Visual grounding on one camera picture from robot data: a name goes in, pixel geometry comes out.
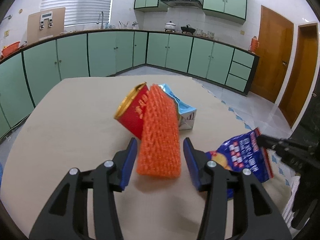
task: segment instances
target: beige tablecloth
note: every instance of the beige tablecloth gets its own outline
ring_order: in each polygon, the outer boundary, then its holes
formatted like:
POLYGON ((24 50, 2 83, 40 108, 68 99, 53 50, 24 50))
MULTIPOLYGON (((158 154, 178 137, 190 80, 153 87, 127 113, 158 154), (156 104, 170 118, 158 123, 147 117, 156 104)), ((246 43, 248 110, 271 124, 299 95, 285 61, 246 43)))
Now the beige tablecloth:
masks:
MULTIPOLYGON (((214 150, 248 131, 226 105, 189 77, 64 79, 30 115, 4 168, 0 197, 23 233, 29 235, 42 207, 70 168, 95 169, 126 148, 132 134, 113 114, 127 93, 144 81, 149 86, 167 83, 182 101, 198 109, 193 130, 180 131, 181 145, 188 136, 195 148, 214 150)), ((182 149, 181 159, 181 176, 176 180, 139 176, 134 166, 128 187, 115 193, 124 239, 196 239, 205 201, 191 183, 182 149)), ((284 180, 268 181, 266 189, 283 208, 290 196, 284 180)), ((89 232, 94 237, 92 203, 88 203, 89 232)), ((232 202, 229 207, 227 236, 231 236, 232 202)))

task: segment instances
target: red paper cup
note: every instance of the red paper cup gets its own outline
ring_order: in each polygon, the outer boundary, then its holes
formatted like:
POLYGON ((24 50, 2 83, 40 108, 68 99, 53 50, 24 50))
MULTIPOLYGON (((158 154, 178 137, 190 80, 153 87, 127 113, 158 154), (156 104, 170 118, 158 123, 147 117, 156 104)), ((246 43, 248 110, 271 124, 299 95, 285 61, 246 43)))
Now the red paper cup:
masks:
POLYGON ((114 119, 141 140, 143 128, 143 115, 148 100, 147 83, 134 87, 119 105, 114 119))

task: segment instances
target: brown door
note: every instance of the brown door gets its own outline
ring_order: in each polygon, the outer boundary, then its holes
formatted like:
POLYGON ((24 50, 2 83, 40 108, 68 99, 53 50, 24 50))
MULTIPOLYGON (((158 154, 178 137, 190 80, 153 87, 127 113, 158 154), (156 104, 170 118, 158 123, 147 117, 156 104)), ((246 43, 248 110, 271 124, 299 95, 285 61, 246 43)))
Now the brown door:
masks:
POLYGON ((251 91, 275 102, 287 71, 293 40, 293 23, 261 6, 260 56, 251 91))
POLYGON ((317 24, 299 26, 296 56, 287 88, 279 105, 292 127, 307 99, 318 57, 317 24))

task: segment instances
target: range hood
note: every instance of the range hood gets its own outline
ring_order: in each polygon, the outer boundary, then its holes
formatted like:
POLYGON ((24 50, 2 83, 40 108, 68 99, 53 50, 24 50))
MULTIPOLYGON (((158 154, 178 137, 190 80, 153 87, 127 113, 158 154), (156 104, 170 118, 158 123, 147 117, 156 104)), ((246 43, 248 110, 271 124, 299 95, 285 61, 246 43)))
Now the range hood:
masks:
POLYGON ((202 9, 202 4, 198 0, 161 0, 170 7, 197 7, 202 9))

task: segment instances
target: silver screw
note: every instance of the silver screw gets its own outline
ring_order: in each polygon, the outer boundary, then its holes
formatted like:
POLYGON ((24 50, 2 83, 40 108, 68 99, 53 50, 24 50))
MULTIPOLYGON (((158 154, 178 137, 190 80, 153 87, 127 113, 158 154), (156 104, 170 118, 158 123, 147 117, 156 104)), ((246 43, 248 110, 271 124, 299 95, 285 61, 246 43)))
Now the silver screw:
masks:
POLYGON ((244 174, 244 175, 250 175, 251 174, 251 171, 249 170, 249 169, 247 169, 247 168, 245 168, 245 169, 243 169, 242 170, 242 173, 244 174))
POLYGON ((110 167, 113 166, 113 164, 114 164, 113 161, 109 160, 109 161, 105 161, 103 165, 104 165, 106 168, 110 168, 110 167))
POLYGON ((210 167, 210 168, 214 168, 215 166, 217 166, 217 163, 215 161, 208 161, 207 162, 207 165, 210 167))
POLYGON ((72 168, 70 171, 69 171, 69 174, 70 175, 76 175, 78 173, 78 169, 77 168, 72 168))

